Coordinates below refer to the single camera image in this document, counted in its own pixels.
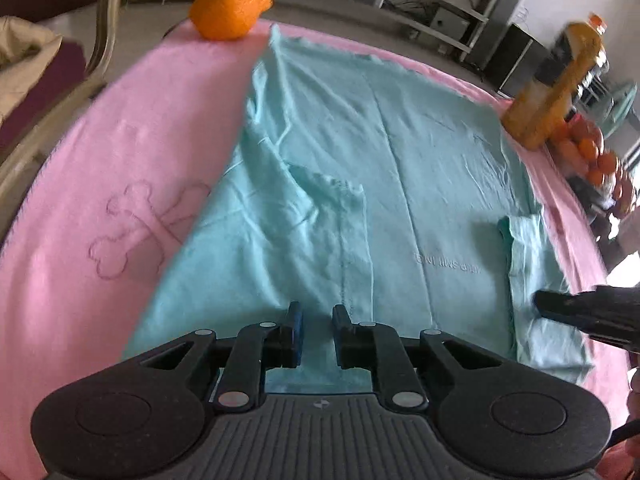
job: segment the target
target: beige cloth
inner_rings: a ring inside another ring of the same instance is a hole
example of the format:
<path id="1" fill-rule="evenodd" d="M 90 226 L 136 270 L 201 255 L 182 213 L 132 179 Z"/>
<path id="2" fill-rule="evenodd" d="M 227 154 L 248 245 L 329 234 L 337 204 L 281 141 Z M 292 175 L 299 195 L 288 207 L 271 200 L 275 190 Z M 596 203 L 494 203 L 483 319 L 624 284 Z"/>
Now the beige cloth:
<path id="1" fill-rule="evenodd" d="M 58 53 L 62 36 L 13 16 L 0 18 L 0 124 Z"/>

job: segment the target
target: orange juice bottle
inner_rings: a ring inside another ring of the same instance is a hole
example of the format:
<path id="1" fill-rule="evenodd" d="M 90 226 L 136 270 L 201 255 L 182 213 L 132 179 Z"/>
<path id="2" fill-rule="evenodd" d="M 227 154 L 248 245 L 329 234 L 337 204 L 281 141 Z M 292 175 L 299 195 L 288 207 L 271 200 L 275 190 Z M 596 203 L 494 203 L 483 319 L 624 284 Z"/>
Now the orange juice bottle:
<path id="1" fill-rule="evenodd" d="M 502 115 L 502 126 L 528 150 L 540 148 L 569 113 L 572 96 L 604 52 L 607 26 L 592 14 L 589 23 L 566 26 L 532 81 Z"/>

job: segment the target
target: crossbones embroidery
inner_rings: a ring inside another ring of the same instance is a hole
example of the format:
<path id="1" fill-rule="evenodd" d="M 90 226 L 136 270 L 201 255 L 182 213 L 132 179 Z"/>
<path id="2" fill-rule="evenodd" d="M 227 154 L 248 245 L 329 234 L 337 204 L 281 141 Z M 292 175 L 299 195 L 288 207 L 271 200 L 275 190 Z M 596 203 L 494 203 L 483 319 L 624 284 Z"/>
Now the crossbones embroidery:
<path id="1" fill-rule="evenodd" d="M 144 180 L 129 184 L 124 193 L 111 197 L 107 202 L 107 214 L 133 218 L 135 227 L 124 229 L 115 236 L 98 237 L 91 243 L 89 258 L 96 263 L 98 276 L 104 280 L 121 276 L 135 251 L 149 239 L 156 242 L 159 254 L 152 252 L 154 261 L 144 261 L 144 266 L 155 267 L 152 270 L 156 276 L 162 273 L 186 238 L 189 229 L 184 228 L 185 223 L 189 228 L 209 192 L 206 184 L 189 184 L 179 193 L 177 201 L 162 213 L 155 210 L 151 202 L 152 186 Z"/>

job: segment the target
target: black speaker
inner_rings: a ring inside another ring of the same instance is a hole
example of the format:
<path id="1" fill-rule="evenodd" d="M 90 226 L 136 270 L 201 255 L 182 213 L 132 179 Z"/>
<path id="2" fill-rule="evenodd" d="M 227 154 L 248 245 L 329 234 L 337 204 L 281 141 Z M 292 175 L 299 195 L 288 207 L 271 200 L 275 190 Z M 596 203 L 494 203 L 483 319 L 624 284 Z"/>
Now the black speaker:
<path id="1" fill-rule="evenodd" d="M 511 25 L 482 73 L 498 92 L 515 97 L 547 55 L 544 46 L 517 25 Z"/>

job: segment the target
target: pink tablecloth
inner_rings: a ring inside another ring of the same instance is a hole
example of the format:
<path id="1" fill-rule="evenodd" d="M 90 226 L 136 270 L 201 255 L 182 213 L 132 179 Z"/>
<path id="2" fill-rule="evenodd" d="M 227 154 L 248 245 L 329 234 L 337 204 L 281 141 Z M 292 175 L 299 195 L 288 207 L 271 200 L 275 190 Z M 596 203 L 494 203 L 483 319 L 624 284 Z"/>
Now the pink tablecloth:
<path id="1" fill-rule="evenodd" d="M 107 88 L 50 157 L 0 256 L 0 472 L 44 474 L 30 416 L 54 389 L 116 362 L 166 263 L 225 169 L 268 22 L 233 43 L 185 23 Z M 284 34 L 411 68 L 499 107 L 418 62 L 288 25 Z M 603 283 L 584 216 L 547 153 L 519 150 L 573 291 Z M 626 417 L 626 355 L 593 345 L 588 387 Z"/>

